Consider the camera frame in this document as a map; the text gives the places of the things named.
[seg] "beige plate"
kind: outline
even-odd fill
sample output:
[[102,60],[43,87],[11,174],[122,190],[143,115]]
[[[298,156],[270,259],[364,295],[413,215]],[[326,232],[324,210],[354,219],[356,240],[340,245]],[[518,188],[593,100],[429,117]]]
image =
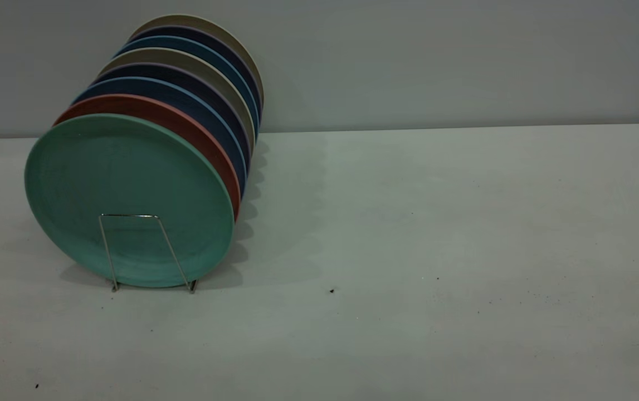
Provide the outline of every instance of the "beige plate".
[[250,73],[252,73],[253,77],[255,77],[255,81],[257,81],[257,87],[260,91],[262,104],[265,104],[265,91],[262,86],[260,71],[257,69],[255,61],[252,59],[245,46],[243,46],[242,43],[240,43],[240,41],[237,40],[235,36],[233,36],[230,32],[223,30],[221,26],[218,26],[215,23],[197,16],[187,14],[164,15],[159,16],[158,18],[154,18],[151,21],[148,21],[147,23],[141,25],[141,27],[138,28],[138,30],[136,30],[133,35],[131,35],[131,38],[143,31],[149,30],[150,28],[156,28],[157,26],[164,25],[180,25],[188,26],[189,28],[196,28],[199,31],[210,33],[212,36],[215,36],[215,38],[227,44],[227,46],[235,51],[235,53],[237,53],[237,55],[242,58],[245,64],[247,64],[248,69],[250,69]]
[[131,50],[116,56],[104,66],[99,76],[110,69],[131,63],[163,63],[187,71],[189,74],[193,74],[207,82],[207,84],[215,88],[225,97],[230,103],[230,106],[238,113],[240,122],[247,133],[248,142],[250,142],[250,153],[255,152],[255,126],[252,124],[250,109],[247,107],[245,99],[242,98],[240,92],[235,88],[235,85],[233,85],[228,78],[225,78],[225,75],[215,69],[214,66],[184,51],[178,51],[172,48],[146,47]]

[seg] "blue plate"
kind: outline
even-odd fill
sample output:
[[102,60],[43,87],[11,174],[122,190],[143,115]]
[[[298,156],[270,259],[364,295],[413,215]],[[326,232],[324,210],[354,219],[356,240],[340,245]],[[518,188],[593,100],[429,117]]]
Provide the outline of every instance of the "blue plate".
[[252,97],[255,99],[255,104],[262,104],[260,102],[257,83],[252,77],[250,69],[248,69],[245,62],[237,55],[237,53],[235,53],[235,51],[214,36],[187,26],[158,26],[139,33],[134,37],[134,41],[142,38],[149,38],[151,36],[178,36],[180,38],[190,39],[213,49],[216,53],[223,56],[223,58],[230,62],[238,73],[241,74],[242,78],[245,79],[245,82],[248,86],[250,86],[250,91],[252,92]]
[[162,101],[169,106],[184,112],[192,119],[203,125],[223,147],[225,153],[230,157],[238,181],[240,181],[240,192],[245,192],[249,163],[245,162],[242,155],[240,143],[232,134],[232,130],[227,125],[223,117],[210,105],[202,101],[189,91],[153,78],[125,77],[114,78],[108,81],[99,82],[87,88],[80,94],[72,104],[92,98],[94,96],[107,94],[130,94],[146,96],[157,101]]
[[127,51],[144,47],[164,47],[185,51],[193,56],[202,58],[218,69],[218,71],[225,75],[225,77],[228,78],[233,85],[235,85],[235,88],[238,89],[238,92],[240,92],[242,98],[247,103],[247,106],[250,107],[250,112],[252,112],[252,122],[255,125],[255,132],[257,132],[261,121],[257,103],[258,101],[252,96],[250,86],[245,82],[245,79],[242,78],[240,72],[238,72],[237,69],[235,69],[235,67],[225,59],[225,57],[221,56],[217,53],[217,51],[205,46],[204,44],[190,39],[180,38],[178,36],[149,36],[148,38],[134,39],[121,48],[114,57],[119,54],[126,53]]
[[218,112],[220,117],[228,124],[235,134],[237,142],[240,144],[245,163],[248,163],[248,160],[250,160],[248,133],[243,129],[240,117],[235,112],[235,109],[230,107],[227,100],[213,89],[212,86],[182,69],[159,63],[135,63],[118,66],[103,73],[94,83],[128,76],[160,79],[169,84],[180,86],[195,96],[198,96],[200,99],[203,99],[212,109]]

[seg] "red plate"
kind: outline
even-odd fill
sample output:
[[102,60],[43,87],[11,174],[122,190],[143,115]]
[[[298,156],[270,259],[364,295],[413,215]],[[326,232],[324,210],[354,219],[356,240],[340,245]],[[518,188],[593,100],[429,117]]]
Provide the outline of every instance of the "red plate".
[[230,158],[228,158],[223,147],[218,144],[217,140],[203,125],[198,124],[184,112],[168,106],[164,102],[128,94],[95,96],[85,101],[80,101],[69,107],[55,121],[54,125],[74,117],[97,113],[124,114],[138,117],[139,119],[161,125],[161,127],[169,129],[187,140],[200,153],[203,153],[218,175],[220,175],[220,178],[222,178],[232,201],[235,220],[237,220],[238,212],[240,212],[240,184],[238,183],[237,175],[235,175]]

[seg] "table surface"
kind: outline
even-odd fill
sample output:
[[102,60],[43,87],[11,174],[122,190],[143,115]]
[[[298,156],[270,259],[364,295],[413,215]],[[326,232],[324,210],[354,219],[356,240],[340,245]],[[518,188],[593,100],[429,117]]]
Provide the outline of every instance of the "table surface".
[[639,125],[261,134],[198,285],[110,284],[0,139],[0,399],[639,399]]

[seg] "wire leg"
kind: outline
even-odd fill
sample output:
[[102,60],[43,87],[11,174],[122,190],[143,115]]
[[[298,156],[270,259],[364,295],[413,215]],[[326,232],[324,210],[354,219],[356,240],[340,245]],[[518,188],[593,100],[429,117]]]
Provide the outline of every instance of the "wire leg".
[[106,233],[104,230],[104,224],[102,223],[102,217],[104,215],[99,215],[99,228],[101,228],[101,238],[104,240],[104,248],[106,248],[106,257],[109,259],[109,269],[111,270],[111,279],[113,281],[114,287],[112,288],[112,292],[117,292],[119,290],[119,283],[116,281],[116,272],[114,271],[114,263],[111,261],[111,252],[109,251],[109,243],[106,241]]
[[190,283],[188,282],[188,279],[185,276],[185,272],[183,272],[183,269],[181,268],[180,262],[178,262],[178,257],[176,257],[176,252],[173,250],[173,246],[171,244],[171,241],[168,239],[168,234],[166,234],[166,227],[163,226],[163,222],[161,221],[161,218],[159,218],[158,216],[154,216],[154,218],[156,218],[156,220],[158,221],[158,225],[161,226],[161,231],[163,231],[163,237],[166,238],[166,243],[168,244],[168,249],[170,249],[170,251],[171,251],[171,255],[173,256],[173,259],[176,262],[176,266],[178,266],[178,271],[181,273],[181,277],[183,277],[183,282],[186,283],[186,287],[188,289],[188,292],[190,292],[190,294],[192,294],[193,292],[195,292],[195,281],[197,281],[197,280],[194,280],[193,286],[191,287]]

